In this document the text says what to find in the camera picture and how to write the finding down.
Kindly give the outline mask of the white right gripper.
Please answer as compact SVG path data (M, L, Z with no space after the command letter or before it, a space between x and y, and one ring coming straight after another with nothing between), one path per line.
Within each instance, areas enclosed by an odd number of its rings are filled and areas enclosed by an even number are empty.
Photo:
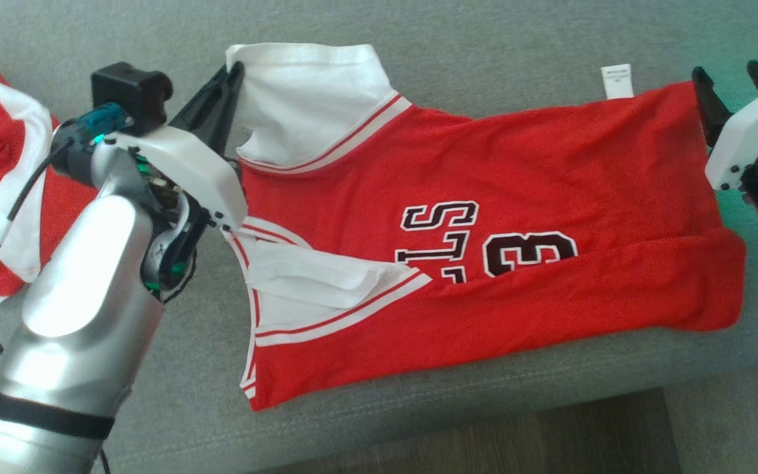
M758 91L758 60L747 63L747 74ZM706 70L692 70L701 128L707 147L713 148L705 175L713 189L729 189L741 184L741 172L758 158L758 97L734 115L714 90Z

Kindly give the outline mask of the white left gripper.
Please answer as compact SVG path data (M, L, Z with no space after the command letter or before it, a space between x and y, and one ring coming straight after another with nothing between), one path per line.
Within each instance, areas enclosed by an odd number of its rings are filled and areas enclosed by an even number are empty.
M222 157L234 123L244 65L221 66L169 121L143 137L115 132L117 147L139 154L213 216L218 227L237 229L249 211L238 174Z

